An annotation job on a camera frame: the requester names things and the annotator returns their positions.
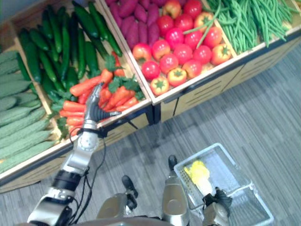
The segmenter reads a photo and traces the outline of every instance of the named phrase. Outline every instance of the cable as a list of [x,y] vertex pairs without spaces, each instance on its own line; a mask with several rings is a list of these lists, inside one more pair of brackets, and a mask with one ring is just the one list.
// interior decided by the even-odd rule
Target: cable
[[79,216],[76,218],[76,220],[74,220],[73,224],[76,224],[76,223],[78,222],[79,218],[80,218],[80,217],[82,216],[82,214],[85,212],[85,210],[86,210],[86,208],[88,207],[89,202],[90,202],[90,200],[91,200],[91,197],[92,197],[92,189],[93,189],[93,186],[94,186],[94,182],[95,182],[95,179],[96,179],[97,172],[98,172],[98,170],[101,168],[101,166],[103,165],[104,160],[105,160],[105,156],[106,156],[106,153],[107,153],[107,149],[106,149],[106,145],[105,145],[104,139],[103,139],[103,151],[104,151],[104,153],[103,153],[103,160],[101,161],[101,163],[98,165],[98,167],[97,167],[96,170],[95,170],[95,173],[94,173],[94,176],[93,176],[93,180],[92,180],[91,185],[90,185],[90,183],[89,183],[89,181],[88,181],[88,179],[87,179],[87,185],[88,185],[90,191],[89,191],[89,194],[88,194],[88,197],[87,197],[87,200],[86,200],[86,203],[85,203],[83,209],[82,209],[81,212],[79,213]]

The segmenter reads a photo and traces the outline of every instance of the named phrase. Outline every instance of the purple sweet potato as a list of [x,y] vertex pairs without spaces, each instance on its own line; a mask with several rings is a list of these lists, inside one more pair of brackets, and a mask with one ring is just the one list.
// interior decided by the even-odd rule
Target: purple sweet potato
[[157,23],[154,22],[149,26],[149,29],[148,29],[147,40],[148,40],[149,46],[152,47],[152,45],[159,39],[159,37],[160,37],[160,30],[159,30]]
[[146,10],[149,8],[150,0],[139,0],[140,5],[143,6]]
[[107,3],[108,6],[112,4],[113,2],[116,2],[117,0],[105,0],[105,3]]
[[118,25],[118,27],[121,27],[122,19],[118,14],[118,4],[116,2],[113,2],[110,4],[110,11]]
[[149,27],[152,23],[156,22],[159,18],[159,8],[155,4],[150,4],[148,9],[147,26]]
[[142,21],[143,23],[146,23],[147,21],[147,13],[142,5],[137,4],[136,9],[134,11],[134,16],[138,21]]
[[127,31],[132,26],[134,21],[135,21],[134,16],[129,16],[129,17],[123,19],[122,24],[121,24],[121,32],[124,37],[126,37]]
[[147,44],[147,25],[143,22],[138,23],[139,43]]
[[180,5],[183,7],[185,5],[185,3],[187,2],[187,0],[178,0]]
[[133,49],[134,46],[139,42],[139,35],[138,35],[138,23],[134,22],[132,26],[127,31],[126,36],[127,44],[130,49]]
[[156,4],[159,8],[164,6],[167,0],[151,0],[152,3]]
[[119,16],[125,18],[130,16],[136,9],[138,0],[125,1],[119,6]]

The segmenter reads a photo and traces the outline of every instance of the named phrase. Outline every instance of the clear basket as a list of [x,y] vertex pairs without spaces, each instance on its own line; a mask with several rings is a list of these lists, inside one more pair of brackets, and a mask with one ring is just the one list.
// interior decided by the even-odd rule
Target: clear basket
[[219,187],[233,198],[230,225],[263,226],[274,220],[252,181],[241,171],[226,149],[219,143],[194,154],[174,167],[187,193],[191,210],[203,217],[200,209],[204,204],[202,200],[204,195],[184,171],[184,167],[190,167],[195,160],[202,161],[210,171],[209,182],[213,192],[215,192],[215,187]]

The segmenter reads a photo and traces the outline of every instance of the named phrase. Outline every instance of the red tomato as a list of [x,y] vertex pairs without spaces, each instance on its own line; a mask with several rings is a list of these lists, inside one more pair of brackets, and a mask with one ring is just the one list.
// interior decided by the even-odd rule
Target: red tomato
[[160,75],[160,67],[159,65],[154,61],[146,61],[142,65],[142,73],[145,76],[147,80],[153,80]]
[[203,45],[213,48],[222,41],[222,30],[219,27],[211,27],[208,34],[206,35]]
[[187,72],[188,78],[192,79],[201,74],[202,65],[199,61],[192,59],[192,60],[187,61],[183,65],[182,69],[184,69]]
[[231,57],[230,48],[227,44],[219,44],[212,49],[211,63],[213,65],[220,65]]
[[192,17],[188,14],[178,16],[174,20],[174,26],[180,28],[182,31],[187,31],[193,28]]
[[164,73],[164,74],[167,74],[170,70],[176,68],[178,65],[179,65],[179,60],[172,53],[164,55],[160,59],[161,72]]
[[183,65],[192,58],[192,49],[187,44],[178,44],[174,48],[174,55],[178,58],[179,64]]
[[168,15],[160,16],[157,19],[157,25],[160,30],[160,36],[164,37],[166,32],[174,27],[174,20]]
[[201,13],[202,7],[200,0],[189,0],[184,5],[184,13],[189,14],[194,19]]
[[174,49],[177,44],[184,42],[184,34],[180,28],[170,29],[166,35],[165,40],[169,43],[171,49]]
[[191,32],[185,35],[184,43],[189,45],[192,50],[195,50],[202,37],[203,33],[200,31]]
[[193,59],[199,61],[202,65],[209,63],[211,56],[212,53],[208,46],[201,45],[193,52]]

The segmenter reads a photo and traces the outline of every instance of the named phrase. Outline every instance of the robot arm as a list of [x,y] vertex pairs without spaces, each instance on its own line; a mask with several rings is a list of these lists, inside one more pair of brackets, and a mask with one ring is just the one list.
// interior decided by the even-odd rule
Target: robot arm
[[73,143],[73,151],[63,163],[47,193],[29,216],[27,222],[36,225],[67,225],[72,210],[68,204],[73,201],[75,189],[86,173],[91,156],[99,146],[97,122],[116,116],[119,112],[104,112],[98,107],[103,83],[97,85],[87,101],[87,110],[82,132]]

